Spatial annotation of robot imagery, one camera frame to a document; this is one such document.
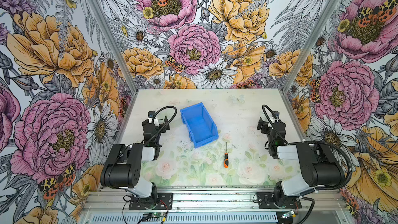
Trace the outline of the orange black screwdriver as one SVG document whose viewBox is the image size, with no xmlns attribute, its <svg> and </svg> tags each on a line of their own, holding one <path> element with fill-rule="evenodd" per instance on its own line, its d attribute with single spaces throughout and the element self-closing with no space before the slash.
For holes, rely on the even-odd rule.
<svg viewBox="0 0 398 224">
<path fill-rule="evenodd" d="M 226 152 L 224 153 L 223 166 L 225 168 L 229 167 L 229 154 L 228 154 L 228 143 L 226 143 Z"/>
</svg>

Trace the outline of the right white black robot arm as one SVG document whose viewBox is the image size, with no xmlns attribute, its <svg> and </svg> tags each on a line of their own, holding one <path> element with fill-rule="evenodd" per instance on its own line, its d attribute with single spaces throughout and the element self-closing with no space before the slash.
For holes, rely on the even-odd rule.
<svg viewBox="0 0 398 224">
<path fill-rule="evenodd" d="M 337 146 L 321 141 L 287 143 L 286 124 L 277 118 L 260 118 L 257 129 L 266 135 L 265 148 L 273 159 L 296 161 L 300 166 L 297 175 L 277 182 L 272 193 L 258 196 L 260 204 L 294 207 L 300 197 L 340 189 L 350 180 L 351 173 L 343 171 L 332 152 Z"/>
</svg>

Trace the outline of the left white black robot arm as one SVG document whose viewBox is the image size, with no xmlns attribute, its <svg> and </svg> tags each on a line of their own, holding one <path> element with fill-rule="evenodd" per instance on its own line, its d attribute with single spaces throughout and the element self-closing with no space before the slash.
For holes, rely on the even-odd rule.
<svg viewBox="0 0 398 224">
<path fill-rule="evenodd" d="M 168 118 L 158 119 L 156 112 L 148 112 L 143 121 L 143 143 L 113 145 L 100 175 L 103 187 L 123 189 L 137 198 L 157 201 L 156 185 L 141 177 L 143 162 L 158 159 L 161 145 L 160 136 L 170 129 Z"/>
</svg>

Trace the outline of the blue plastic storage bin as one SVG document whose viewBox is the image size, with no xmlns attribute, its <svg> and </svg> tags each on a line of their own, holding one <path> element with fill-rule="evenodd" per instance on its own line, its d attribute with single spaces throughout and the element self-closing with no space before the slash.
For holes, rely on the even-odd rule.
<svg viewBox="0 0 398 224">
<path fill-rule="evenodd" d="M 203 103 L 181 109 L 180 115 L 194 148 L 205 146 L 219 138 L 217 126 Z"/>
</svg>

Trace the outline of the right green circuit board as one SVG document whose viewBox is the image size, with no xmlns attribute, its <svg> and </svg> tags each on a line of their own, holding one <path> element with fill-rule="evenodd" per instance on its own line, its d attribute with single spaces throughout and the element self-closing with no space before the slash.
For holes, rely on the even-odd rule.
<svg viewBox="0 0 398 224">
<path fill-rule="evenodd" d="M 296 216 L 296 213 L 293 210 L 282 214 L 282 218 L 294 218 L 295 216 Z"/>
</svg>

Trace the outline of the green circuit board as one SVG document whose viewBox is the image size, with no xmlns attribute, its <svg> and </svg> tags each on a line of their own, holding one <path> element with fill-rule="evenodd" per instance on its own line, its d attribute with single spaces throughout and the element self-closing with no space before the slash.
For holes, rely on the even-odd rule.
<svg viewBox="0 0 398 224">
<path fill-rule="evenodd" d="M 294 218 L 295 216 L 296 216 L 296 213 L 293 210 L 282 214 L 282 218 Z"/>
<path fill-rule="evenodd" d="M 141 222 L 157 222 L 163 224 L 167 219 L 165 213 L 148 213 L 142 216 Z"/>
</svg>

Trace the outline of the left green circuit board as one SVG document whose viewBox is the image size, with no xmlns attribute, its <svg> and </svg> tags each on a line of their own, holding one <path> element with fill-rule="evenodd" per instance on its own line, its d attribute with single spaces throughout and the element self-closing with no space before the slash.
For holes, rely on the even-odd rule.
<svg viewBox="0 0 398 224">
<path fill-rule="evenodd" d="M 141 222 L 157 222 L 163 224 L 167 219 L 165 213 L 148 213 L 142 216 Z"/>
</svg>

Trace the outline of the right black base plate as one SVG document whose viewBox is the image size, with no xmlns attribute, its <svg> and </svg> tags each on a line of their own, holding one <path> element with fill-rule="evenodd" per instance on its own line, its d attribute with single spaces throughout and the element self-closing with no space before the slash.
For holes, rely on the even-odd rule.
<svg viewBox="0 0 398 224">
<path fill-rule="evenodd" d="M 297 197 L 276 196 L 273 192 L 257 192 L 255 201 L 260 209 L 300 209 L 300 199 Z"/>
</svg>

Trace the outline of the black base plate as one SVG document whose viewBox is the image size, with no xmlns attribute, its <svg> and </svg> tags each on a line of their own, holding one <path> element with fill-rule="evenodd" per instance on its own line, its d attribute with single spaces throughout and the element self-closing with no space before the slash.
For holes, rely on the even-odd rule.
<svg viewBox="0 0 398 224">
<path fill-rule="evenodd" d="M 257 192 L 255 201 L 260 209 L 300 209 L 300 199 L 297 197 L 276 196 L 273 192 Z"/>
<path fill-rule="evenodd" d="M 173 193 L 158 193 L 149 198 L 132 197 L 129 203 L 131 211 L 171 210 L 173 206 Z"/>
</svg>

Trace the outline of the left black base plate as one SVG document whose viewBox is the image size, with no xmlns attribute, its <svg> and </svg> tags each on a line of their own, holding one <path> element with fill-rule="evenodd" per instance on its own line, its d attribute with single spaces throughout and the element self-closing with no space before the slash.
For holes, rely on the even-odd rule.
<svg viewBox="0 0 398 224">
<path fill-rule="evenodd" d="M 158 193 L 149 198 L 132 197 L 129 203 L 131 211 L 171 210 L 173 206 L 173 193 Z"/>
</svg>

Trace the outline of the aluminium front rail frame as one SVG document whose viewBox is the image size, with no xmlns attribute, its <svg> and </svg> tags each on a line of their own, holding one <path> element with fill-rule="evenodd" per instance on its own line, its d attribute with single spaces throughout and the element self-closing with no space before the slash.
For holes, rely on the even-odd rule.
<svg viewBox="0 0 398 224">
<path fill-rule="evenodd" d="M 271 191 L 271 187 L 169 187 L 160 188 L 158 193 L 172 193 L 170 212 L 258 212 L 255 194 Z M 82 213 L 121 213 L 128 205 L 123 200 L 127 192 L 103 188 L 91 193 Z M 338 191 L 320 191 L 309 194 L 315 200 L 314 211 L 344 211 L 345 203 Z"/>
</svg>

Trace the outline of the left aluminium corner post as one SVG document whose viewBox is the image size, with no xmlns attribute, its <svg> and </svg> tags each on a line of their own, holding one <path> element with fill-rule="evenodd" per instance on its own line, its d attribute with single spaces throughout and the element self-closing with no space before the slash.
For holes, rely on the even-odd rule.
<svg viewBox="0 0 398 224">
<path fill-rule="evenodd" d="M 97 20 L 97 23 L 100 27 L 100 29 L 102 30 L 104 37 L 112 51 L 112 53 L 114 54 L 114 57 L 118 63 L 118 65 L 120 66 L 121 72 L 124 75 L 124 78 L 126 80 L 126 83 L 130 89 L 130 91 L 132 92 L 133 96 L 137 96 L 137 86 L 134 82 L 134 79 L 131 75 L 131 72 L 129 70 L 129 68 L 126 65 L 126 62 L 122 56 L 122 52 L 119 48 L 119 45 L 114 37 L 114 34 L 112 33 L 112 30 L 109 26 L 108 20 L 106 18 L 105 13 L 103 12 L 103 10 L 101 9 L 101 3 L 98 0 L 87 0 L 87 2 L 90 5 L 90 8 L 93 11 L 93 14 Z"/>
</svg>

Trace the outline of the aluminium corner post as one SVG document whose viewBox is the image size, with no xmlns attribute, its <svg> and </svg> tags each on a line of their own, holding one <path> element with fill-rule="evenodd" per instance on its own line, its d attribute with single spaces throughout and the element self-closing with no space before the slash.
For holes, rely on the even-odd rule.
<svg viewBox="0 0 398 224">
<path fill-rule="evenodd" d="M 133 96 L 137 96 L 137 86 L 134 82 L 134 79 L 131 75 L 131 72 L 129 70 L 129 68 L 126 65 L 126 62 L 122 56 L 122 52 L 119 48 L 119 45 L 114 37 L 114 34 L 112 33 L 112 30 L 109 26 L 108 20 L 106 18 L 105 13 L 103 12 L 103 10 L 101 9 L 101 3 L 98 0 L 87 0 L 87 2 L 90 5 L 90 8 L 93 11 L 93 14 L 97 20 L 97 23 L 100 27 L 100 29 L 102 30 L 104 37 L 112 51 L 112 53 L 114 54 L 114 57 L 118 63 L 118 65 L 120 66 L 121 72 L 124 75 L 124 78 L 126 80 L 126 83 L 130 89 L 130 91 L 132 92 Z"/>
<path fill-rule="evenodd" d="M 327 3 L 325 4 L 325 8 L 320 11 L 319 18 L 316 21 L 314 28 L 311 30 L 310 35 L 308 36 L 308 39 L 305 42 L 303 48 L 301 49 L 298 59 L 295 62 L 294 66 L 292 67 L 292 70 L 289 73 L 289 75 L 281 89 L 281 93 L 283 93 L 283 94 L 287 93 L 289 87 L 294 82 L 299 71 L 301 70 L 301 67 L 304 65 L 305 61 L 307 60 L 307 57 L 308 57 L 315 41 L 321 34 L 321 32 L 322 32 L 321 28 L 327 24 L 328 19 L 332 15 L 336 6 L 338 6 L 340 4 L 340 2 L 341 2 L 341 0 L 328 0 Z"/>
</svg>

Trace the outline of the right aluminium corner post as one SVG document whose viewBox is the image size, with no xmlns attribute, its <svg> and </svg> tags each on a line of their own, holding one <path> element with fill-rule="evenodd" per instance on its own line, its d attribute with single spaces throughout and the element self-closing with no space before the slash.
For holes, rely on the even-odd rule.
<svg viewBox="0 0 398 224">
<path fill-rule="evenodd" d="M 299 71 L 301 70 L 301 67 L 304 65 L 305 61 L 307 60 L 307 57 L 308 57 L 315 41 L 321 34 L 321 32 L 322 32 L 321 28 L 327 24 L 328 19 L 332 15 L 336 6 L 338 6 L 340 4 L 340 2 L 341 2 L 341 0 L 328 0 L 327 3 L 325 4 L 325 8 L 320 11 L 319 18 L 316 21 L 314 28 L 311 30 L 310 35 L 308 36 L 308 39 L 305 42 L 303 48 L 301 49 L 298 59 L 295 62 L 294 66 L 292 67 L 292 70 L 289 73 L 289 75 L 281 89 L 281 93 L 283 93 L 283 94 L 287 93 L 289 87 L 294 82 Z"/>
</svg>

